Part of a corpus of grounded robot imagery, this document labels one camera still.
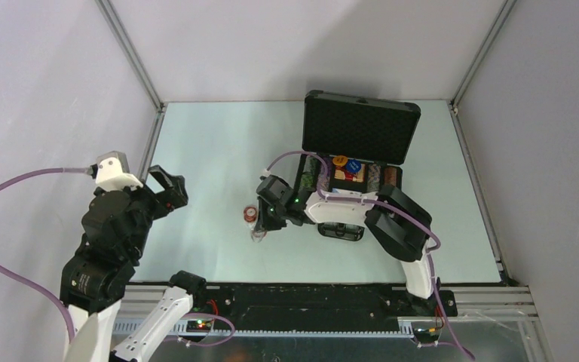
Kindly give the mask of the clear round plastic disc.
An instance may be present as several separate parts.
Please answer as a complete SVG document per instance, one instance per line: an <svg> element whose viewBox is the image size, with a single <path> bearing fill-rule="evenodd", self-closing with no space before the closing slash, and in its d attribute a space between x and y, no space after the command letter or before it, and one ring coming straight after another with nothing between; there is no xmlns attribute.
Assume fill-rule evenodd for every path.
<svg viewBox="0 0 579 362"><path fill-rule="evenodd" d="M260 243L268 234L266 230L252 230L250 232L251 240L255 243Z"/></svg>

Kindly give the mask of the red Texas Hold'em card deck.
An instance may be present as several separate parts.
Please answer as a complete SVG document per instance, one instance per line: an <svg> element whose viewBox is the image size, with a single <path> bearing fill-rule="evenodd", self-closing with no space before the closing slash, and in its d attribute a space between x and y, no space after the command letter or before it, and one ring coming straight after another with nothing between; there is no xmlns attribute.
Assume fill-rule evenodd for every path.
<svg viewBox="0 0 579 362"><path fill-rule="evenodd" d="M334 172L334 179L338 181L364 183L365 167L362 165L359 170L348 170L344 167L337 167Z"/></svg>

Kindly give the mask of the orange round button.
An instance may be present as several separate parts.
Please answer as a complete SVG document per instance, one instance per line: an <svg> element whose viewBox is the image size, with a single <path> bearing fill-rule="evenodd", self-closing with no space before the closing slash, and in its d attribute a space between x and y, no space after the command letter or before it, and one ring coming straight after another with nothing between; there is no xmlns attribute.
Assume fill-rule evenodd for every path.
<svg viewBox="0 0 579 362"><path fill-rule="evenodd" d="M335 167L344 167L348 163L348 161L349 161L348 157L344 155L337 155L332 158L332 164Z"/></svg>

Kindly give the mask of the blue round dealer button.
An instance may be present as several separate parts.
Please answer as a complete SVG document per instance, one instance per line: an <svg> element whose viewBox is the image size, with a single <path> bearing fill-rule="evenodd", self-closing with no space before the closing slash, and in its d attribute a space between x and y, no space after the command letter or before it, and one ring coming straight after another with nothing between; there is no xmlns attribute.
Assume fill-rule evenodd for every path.
<svg viewBox="0 0 579 362"><path fill-rule="evenodd" d="M363 164L358 160L348 159L348 162L345 165L345 169L349 173L356 174L363 169Z"/></svg>

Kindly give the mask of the black poker set case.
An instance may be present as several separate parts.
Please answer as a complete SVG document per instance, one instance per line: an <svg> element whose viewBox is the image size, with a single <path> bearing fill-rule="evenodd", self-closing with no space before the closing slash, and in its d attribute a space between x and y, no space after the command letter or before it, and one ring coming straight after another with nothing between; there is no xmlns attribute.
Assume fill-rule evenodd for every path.
<svg viewBox="0 0 579 362"><path fill-rule="evenodd" d="M315 157L326 167L323 156L344 155L358 160L365 167L365 182L353 183L334 179L337 167L332 165L328 192L367 192L367 175L370 164L400 169L406 159L413 136L421 117L419 105L410 102L381 100L312 90L305 97L302 131L302 155ZM299 171L293 189L299 191ZM322 235L358 241L365 228L353 225L326 223L316 225Z"/></svg>

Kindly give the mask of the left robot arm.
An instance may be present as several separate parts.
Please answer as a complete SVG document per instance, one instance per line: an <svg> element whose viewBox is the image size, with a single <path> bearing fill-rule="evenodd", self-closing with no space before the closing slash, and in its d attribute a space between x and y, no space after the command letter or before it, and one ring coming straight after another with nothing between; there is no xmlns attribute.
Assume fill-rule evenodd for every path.
<svg viewBox="0 0 579 362"><path fill-rule="evenodd" d="M158 304L123 342L112 347L112 330L130 279L142 258L154 221L188 203L183 176L149 168L162 191L133 174L114 171L98 185L81 219L84 233L62 271L60 301L76 318L67 361L147 361L174 325L208 304L207 281L187 271L174 274Z"/></svg>

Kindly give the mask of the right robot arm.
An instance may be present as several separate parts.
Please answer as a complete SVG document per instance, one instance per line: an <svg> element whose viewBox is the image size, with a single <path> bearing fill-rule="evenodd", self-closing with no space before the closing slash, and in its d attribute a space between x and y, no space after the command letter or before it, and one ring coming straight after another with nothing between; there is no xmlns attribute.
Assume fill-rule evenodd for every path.
<svg viewBox="0 0 579 362"><path fill-rule="evenodd" d="M337 223L365 228L382 249L401 263L408 303L419 315L439 304L437 279L430 257L440 248L430 214L392 185L378 192L325 192L292 189L278 176L264 176L256 189L259 216L255 229L272 232L293 225Z"/></svg>

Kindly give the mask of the green chip stack row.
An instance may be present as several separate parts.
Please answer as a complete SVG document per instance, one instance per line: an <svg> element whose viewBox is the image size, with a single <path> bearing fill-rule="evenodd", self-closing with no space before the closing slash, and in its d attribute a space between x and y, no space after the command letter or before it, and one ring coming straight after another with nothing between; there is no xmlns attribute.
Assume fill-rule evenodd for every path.
<svg viewBox="0 0 579 362"><path fill-rule="evenodd" d="M313 156L302 155L300 165L299 191L314 192L317 188L320 162Z"/></svg>

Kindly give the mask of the purple chip stack row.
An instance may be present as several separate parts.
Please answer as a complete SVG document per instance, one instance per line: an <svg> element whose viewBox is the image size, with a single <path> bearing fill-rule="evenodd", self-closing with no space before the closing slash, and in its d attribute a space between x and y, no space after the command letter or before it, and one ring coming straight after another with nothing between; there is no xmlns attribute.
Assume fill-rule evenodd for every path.
<svg viewBox="0 0 579 362"><path fill-rule="evenodd" d="M317 187L323 192L329 191L329 181L332 173L332 158L328 156L323 156L323 160L326 162L326 167L322 163L320 166L319 174L317 178Z"/></svg>

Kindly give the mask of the blue orange chip stack row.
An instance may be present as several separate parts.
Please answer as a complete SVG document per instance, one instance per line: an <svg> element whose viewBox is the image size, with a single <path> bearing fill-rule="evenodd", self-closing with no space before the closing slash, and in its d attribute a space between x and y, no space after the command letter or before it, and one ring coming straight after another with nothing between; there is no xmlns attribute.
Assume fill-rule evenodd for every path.
<svg viewBox="0 0 579 362"><path fill-rule="evenodd" d="M368 166L367 192L377 192L381 182L381 167L378 164Z"/></svg>

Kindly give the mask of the dark orange chip stack row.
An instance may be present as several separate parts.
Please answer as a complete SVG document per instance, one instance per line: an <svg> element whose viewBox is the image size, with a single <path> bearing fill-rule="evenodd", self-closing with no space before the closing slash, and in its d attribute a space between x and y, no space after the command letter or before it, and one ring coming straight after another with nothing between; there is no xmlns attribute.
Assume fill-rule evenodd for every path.
<svg viewBox="0 0 579 362"><path fill-rule="evenodd" d="M398 167L387 166L382 171L383 184L398 187L400 169Z"/></svg>

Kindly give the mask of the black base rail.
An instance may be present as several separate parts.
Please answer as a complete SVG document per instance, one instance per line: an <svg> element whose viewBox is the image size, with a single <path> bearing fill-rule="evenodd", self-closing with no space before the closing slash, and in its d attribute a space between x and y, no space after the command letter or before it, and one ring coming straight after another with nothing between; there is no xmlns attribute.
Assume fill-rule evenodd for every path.
<svg viewBox="0 0 579 362"><path fill-rule="evenodd" d="M238 332L397 333L406 318L458 314L452 291L422 299L401 284L211 283L197 298L192 312L224 317Z"/></svg>

